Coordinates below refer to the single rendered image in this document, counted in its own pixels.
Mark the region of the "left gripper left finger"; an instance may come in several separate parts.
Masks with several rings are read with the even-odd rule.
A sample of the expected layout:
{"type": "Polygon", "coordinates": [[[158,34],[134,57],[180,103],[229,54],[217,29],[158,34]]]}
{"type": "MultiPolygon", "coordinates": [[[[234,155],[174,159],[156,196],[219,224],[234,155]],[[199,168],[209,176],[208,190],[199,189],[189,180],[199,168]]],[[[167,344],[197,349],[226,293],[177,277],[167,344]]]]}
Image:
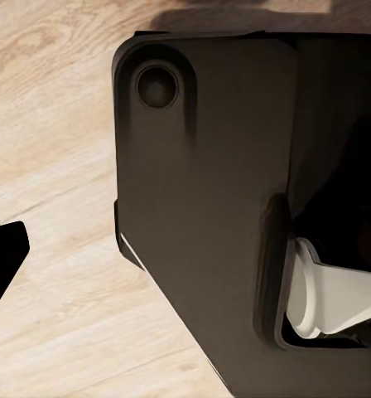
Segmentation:
{"type": "Polygon", "coordinates": [[[30,251],[23,221],[0,226],[0,300],[30,251]]]}

